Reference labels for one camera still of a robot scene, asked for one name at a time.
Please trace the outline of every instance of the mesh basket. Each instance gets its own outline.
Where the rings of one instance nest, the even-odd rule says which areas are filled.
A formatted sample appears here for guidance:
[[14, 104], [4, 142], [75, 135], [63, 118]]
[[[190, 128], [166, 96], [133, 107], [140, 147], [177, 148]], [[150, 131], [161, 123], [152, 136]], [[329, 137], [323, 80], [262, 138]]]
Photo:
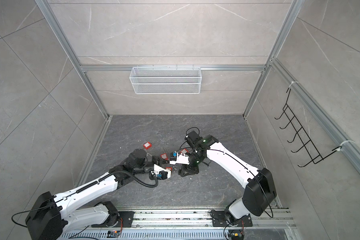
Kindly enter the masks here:
[[136, 94], [200, 93], [200, 67], [134, 67], [130, 80]]

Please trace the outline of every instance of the black hook rack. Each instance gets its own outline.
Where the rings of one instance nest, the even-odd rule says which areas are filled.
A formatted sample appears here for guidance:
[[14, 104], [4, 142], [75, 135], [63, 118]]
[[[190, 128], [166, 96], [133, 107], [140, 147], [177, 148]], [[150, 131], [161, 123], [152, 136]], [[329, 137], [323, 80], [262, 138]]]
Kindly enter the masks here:
[[[298, 166], [299, 166], [299, 167], [305, 167], [305, 166], [307, 166], [308, 164], [310, 164], [311, 162], [313, 162], [314, 164], [318, 164], [319, 162], [323, 161], [324, 159], [326, 159], [327, 157], [331, 156], [332, 154], [334, 154], [335, 152], [337, 152], [339, 149], [341, 149], [341, 146], [338, 146], [338, 147], [332, 149], [332, 150], [331, 150], [332, 152], [331, 152], [330, 154], [328, 154], [328, 155], [325, 156], [325, 157], [322, 157], [321, 153], [317, 150], [317, 147], [316, 147], [315, 144], [313, 143], [311, 137], [307, 134], [307, 132], [306, 132], [305, 129], [303, 128], [302, 124], [300, 123], [300, 121], [298, 120], [298, 118], [296, 117], [296, 115], [293, 113], [292, 109], [291, 109], [291, 108], [289, 107], [289, 105], [288, 105], [288, 99], [289, 99], [289, 95], [290, 95], [290, 93], [291, 93], [291, 89], [288, 88], [288, 90], [286, 91], [286, 93], [288, 93], [288, 97], [287, 97], [287, 100], [285, 101], [285, 104], [284, 104], [284, 107], [283, 107], [283, 113], [280, 115], [279, 118], [275, 118], [275, 119], [278, 120], [278, 119], [280, 119], [280, 118], [283, 116], [283, 114], [285, 114], [285, 116], [288, 118], [289, 122], [288, 122], [288, 124], [287, 124], [285, 127], [280, 127], [280, 129], [285, 129], [286, 127], [288, 127], [289, 124], [291, 124], [292, 127], [293, 127], [293, 129], [294, 129], [295, 132], [296, 132], [296, 133], [295, 133], [295, 136], [294, 136], [293, 139], [292, 139], [292, 141], [290, 142], [290, 141], [287, 140], [287, 142], [292, 143], [292, 142], [295, 140], [296, 136], [298, 136], [299, 139], [300, 139], [300, 141], [301, 141], [301, 143], [303, 144], [302, 147], [300, 147], [297, 151], [291, 151], [291, 152], [298, 152], [298, 151], [300, 151], [302, 148], [305, 148], [305, 150], [307, 151], [309, 157], [311, 158], [311, 160], [310, 160], [307, 164], [305, 164], [305, 165], [303, 165], [303, 166], [300, 166], [300, 165], [298, 165]], [[291, 113], [292, 113], [292, 115], [293, 115], [292, 118], [290, 118], [290, 117], [288, 116], [288, 114], [286, 114], [285, 111], [286, 111], [287, 109], [289, 109], [289, 110], [291, 111]], [[296, 127], [294, 126], [294, 124], [293, 124], [293, 122], [292, 122], [293, 119], [296, 119], [297, 122], [298, 122], [299, 125], [300, 125], [300, 128], [299, 128], [298, 130], [296, 129]], [[304, 141], [302, 140], [302, 138], [301, 138], [301, 136], [300, 136], [300, 134], [299, 134], [299, 132], [301, 132], [301, 130], [303, 130], [303, 131], [305, 132], [305, 134], [307, 135], [307, 137], [308, 137], [308, 139], [309, 139], [309, 140], [308, 140], [307, 142], [305, 142], [305, 143], [304, 143]], [[312, 157], [311, 154], [309, 153], [308, 149], [307, 149], [307, 146], [306, 146], [306, 145], [307, 145], [309, 142], [312, 143], [313, 147], [316, 149], [316, 151], [317, 151], [317, 153], [318, 153], [318, 155], [317, 155], [316, 157]]]

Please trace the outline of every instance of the gray marble floor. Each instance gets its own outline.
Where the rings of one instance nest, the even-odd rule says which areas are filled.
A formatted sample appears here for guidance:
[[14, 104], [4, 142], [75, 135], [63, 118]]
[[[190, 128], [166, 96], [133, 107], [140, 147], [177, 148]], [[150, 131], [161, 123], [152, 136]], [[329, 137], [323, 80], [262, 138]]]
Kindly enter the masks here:
[[[200, 135], [211, 134], [245, 162], [262, 168], [250, 132], [241, 115], [115, 115], [109, 125], [87, 181], [118, 165], [130, 152], [143, 148], [147, 141], [158, 146], [148, 149], [151, 155], [177, 150], [184, 142], [185, 131], [196, 126]], [[95, 202], [112, 201], [115, 206], [206, 206], [228, 205], [242, 197], [243, 188], [221, 166], [212, 162], [200, 164], [200, 173], [181, 178], [177, 171], [172, 177], [150, 189], [131, 182], [110, 192]], [[152, 182], [147, 175], [139, 175], [144, 182]]]

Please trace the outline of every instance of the white zip tie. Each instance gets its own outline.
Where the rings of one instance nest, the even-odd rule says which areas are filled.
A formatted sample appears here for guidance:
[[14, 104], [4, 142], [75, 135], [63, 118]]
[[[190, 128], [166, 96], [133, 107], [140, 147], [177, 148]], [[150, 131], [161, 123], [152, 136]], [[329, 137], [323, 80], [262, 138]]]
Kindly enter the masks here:
[[336, 150], [336, 151], [340, 151], [340, 150], [341, 150], [341, 148], [343, 147], [343, 144], [344, 144], [344, 143], [346, 143], [346, 142], [355, 142], [355, 141], [352, 141], [352, 140], [345, 140], [345, 141], [343, 141], [343, 142], [340, 144], [340, 146], [339, 146], [338, 148], [336, 148], [335, 150]]
[[288, 88], [290, 88], [292, 86], [292, 84], [294, 84], [294, 83], [298, 83], [298, 82], [292, 81]]

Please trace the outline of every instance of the robotic arm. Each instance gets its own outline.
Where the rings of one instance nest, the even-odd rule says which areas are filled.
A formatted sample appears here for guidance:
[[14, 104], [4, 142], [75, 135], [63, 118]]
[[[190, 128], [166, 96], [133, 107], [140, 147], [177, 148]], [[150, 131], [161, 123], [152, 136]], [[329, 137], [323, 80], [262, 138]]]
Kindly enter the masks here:
[[[245, 188], [243, 197], [233, 201], [225, 209], [225, 218], [229, 223], [238, 223], [249, 213], [260, 216], [275, 199], [272, 174], [266, 168], [259, 170], [247, 164], [211, 135], [202, 138], [192, 131], [185, 140], [192, 148], [192, 153], [181, 154], [176, 151], [170, 157], [171, 164], [182, 163], [182, 169], [179, 170], [181, 176], [198, 174], [198, 165], [209, 158], [222, 166]], [[32, 240], [55, 240], [62, 233], [93, 224], [99, 224], [98, 227], [113, 227], [119, 214], [111, 202], [101, 202], [90, 208], [78, 208], [133, 180], [153, 188], [158, 185], [159, 179], [171, 177], [171, 171], [161, 167], [163, 159], [153, 156], [152, 161], [148, 161], [146, 155], [144, 150], [136, 149], [120, 165], [95, 180], [56, 195], [51, 195], [50, 192], [40, 195], [26, 218]], [[144, 173], [148, 173], [150, 179], [155, 180], [155, 184], [144, 183], [135, 176]]]

